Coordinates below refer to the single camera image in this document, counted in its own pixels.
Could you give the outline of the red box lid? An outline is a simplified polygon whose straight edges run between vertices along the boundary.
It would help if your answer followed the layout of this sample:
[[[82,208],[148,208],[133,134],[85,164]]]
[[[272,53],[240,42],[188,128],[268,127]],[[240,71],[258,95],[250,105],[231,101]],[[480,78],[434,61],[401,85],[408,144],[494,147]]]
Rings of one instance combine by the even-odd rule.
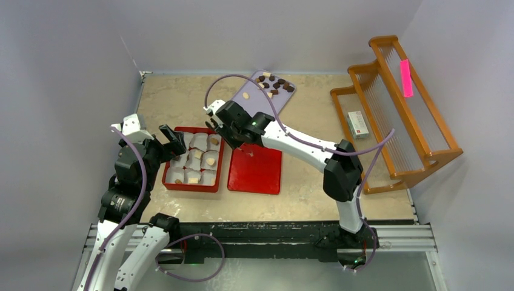
[[[253,157],[232,151],[227,188],[236,192],[278,195],[281,190],[282,152],[244,144],[251,147]]]

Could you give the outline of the black metal tongs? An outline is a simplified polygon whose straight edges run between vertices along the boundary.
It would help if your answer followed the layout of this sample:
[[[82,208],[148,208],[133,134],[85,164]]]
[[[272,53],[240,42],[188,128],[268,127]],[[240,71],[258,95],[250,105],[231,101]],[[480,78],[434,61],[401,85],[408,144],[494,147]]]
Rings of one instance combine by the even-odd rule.
[[[243,155],[253,157],[253,150],[251,147],[242,146],[240,148],[237,148],[237,151],[241,152]]]

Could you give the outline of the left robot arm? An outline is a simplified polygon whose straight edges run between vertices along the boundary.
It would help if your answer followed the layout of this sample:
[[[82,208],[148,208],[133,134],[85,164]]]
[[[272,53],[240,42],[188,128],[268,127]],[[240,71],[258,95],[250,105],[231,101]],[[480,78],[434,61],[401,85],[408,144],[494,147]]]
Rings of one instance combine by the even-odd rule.
[[[135,290],[158,253],[177,246],[181,239],[178,218],[158,213],[135,250],[125,256],[161,164],[187,150],[184,133],[166,124],[159,128],[168,139],[165,144],[139,127],[126,135],[122,131],[127,128],[122,124],[110,128],[120,136],[121,148],[115,174],[101,198],[95,244],[78,290]]]

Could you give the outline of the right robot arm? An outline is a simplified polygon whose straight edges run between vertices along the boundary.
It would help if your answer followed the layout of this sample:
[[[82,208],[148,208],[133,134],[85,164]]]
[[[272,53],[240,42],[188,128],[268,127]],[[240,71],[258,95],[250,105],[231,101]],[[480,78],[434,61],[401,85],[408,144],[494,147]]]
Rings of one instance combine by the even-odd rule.
[[[237,102],[216,100],[205,105],[208,128],[232,148],[244,144],[278,150],[311,165],[323,174],[322,189],[335,200],[340,240],[349,247],[377,247],[378,238],[361,208],[363,167],[353,145],[324,141],[286,127],[276,114],[251,116]]]

